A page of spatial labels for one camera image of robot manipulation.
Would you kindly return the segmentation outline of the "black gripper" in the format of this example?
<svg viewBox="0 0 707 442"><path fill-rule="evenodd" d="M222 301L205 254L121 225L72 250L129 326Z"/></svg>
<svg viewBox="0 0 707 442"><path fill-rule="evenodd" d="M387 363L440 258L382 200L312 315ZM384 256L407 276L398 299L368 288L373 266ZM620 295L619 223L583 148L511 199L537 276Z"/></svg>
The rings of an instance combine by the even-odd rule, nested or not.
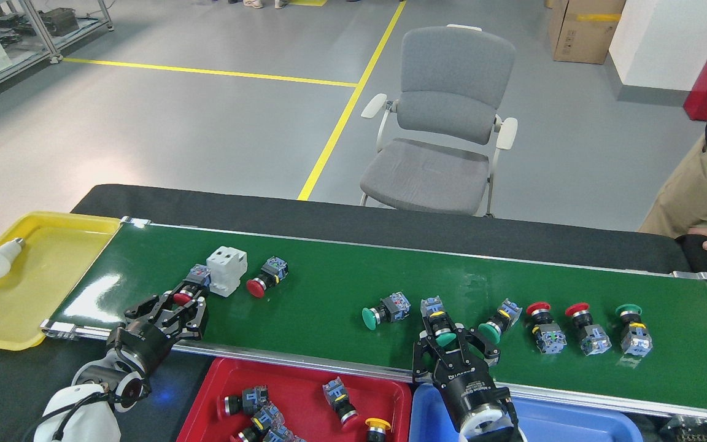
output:
<svg viewBox="0 0 707 442"><path fill-rule="evenodd" d="M173 342L203 338L208 320L206 310L206 297L187 302L184 289L154 294L126 309L127 325L112 330L107 350L120 347L122 353L137 356L143 372L152 375L169 354ZM165 325L165 333L157 325Z"/></svg>
<svg viewBox="0 0 707 442"><path fill-rule="evenodd" d="M431 372L455 427L487 427L502 419L504 406L489 375L501 350L491 336L477 327L455 327L452 350L447 351L437 342L446 332L446 313L424 314L422 327L413 350L413 382L422 382Z"/></svg>

